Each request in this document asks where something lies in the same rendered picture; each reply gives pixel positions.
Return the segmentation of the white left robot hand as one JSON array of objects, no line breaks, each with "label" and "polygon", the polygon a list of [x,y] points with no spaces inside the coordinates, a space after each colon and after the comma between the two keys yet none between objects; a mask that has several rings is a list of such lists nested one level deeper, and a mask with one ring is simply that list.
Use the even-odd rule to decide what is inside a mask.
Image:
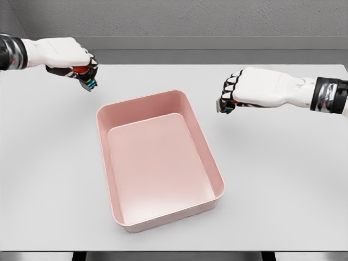
[{"label": "white left robot hand", "polygon": [[73,67],[98,67],[95,56],[74,38],[45,38],[44,40],[47,72],[56,76],[77,79]]}]

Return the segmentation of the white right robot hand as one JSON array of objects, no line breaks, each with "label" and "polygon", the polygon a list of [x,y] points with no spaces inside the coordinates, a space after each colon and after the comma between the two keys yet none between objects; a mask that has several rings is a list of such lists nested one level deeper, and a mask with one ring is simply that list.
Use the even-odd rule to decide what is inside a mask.
[{"label": "white right robot hand", "polygon": [[237,107],[279,107],[285,102],[279,84],[283,76],[276,71],[246,67],[225,80],[220,98]]}]

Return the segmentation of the red-button industrial switch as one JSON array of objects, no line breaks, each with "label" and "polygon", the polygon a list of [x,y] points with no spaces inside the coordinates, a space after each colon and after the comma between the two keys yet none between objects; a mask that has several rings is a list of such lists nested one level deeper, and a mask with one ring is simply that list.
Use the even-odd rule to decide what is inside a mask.
[{"label": "red-button industrial switch", "polygon": [[77,75],[77,79],[79,80],[81,86],[88,92],[91,92],[95,88],[95,86],[97,86],[95,77],[98,71],[98,67],[73,67],[73,71]]}]

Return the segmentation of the grey industrial switch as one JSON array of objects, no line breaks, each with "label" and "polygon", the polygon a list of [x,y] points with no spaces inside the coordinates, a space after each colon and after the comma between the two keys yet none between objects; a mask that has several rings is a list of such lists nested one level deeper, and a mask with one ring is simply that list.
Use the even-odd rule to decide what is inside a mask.
[{"label": "grey industrial switch", "polygon": [[218,98],[216,101],[216,111],[222,114],[230,114],[237,104],[232,101],[224,101],[221,98]]}]

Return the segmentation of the pink rectangular plastic basket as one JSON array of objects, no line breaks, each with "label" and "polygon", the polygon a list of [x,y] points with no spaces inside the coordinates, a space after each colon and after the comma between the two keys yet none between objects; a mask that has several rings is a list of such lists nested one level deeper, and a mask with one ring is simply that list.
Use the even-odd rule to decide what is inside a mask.
[{"label": "pink rectangular plastic basket", "polygon": [[108,104],[96,120],[112,216],[127,232],[216,206],[225,183],[184,92]]}]

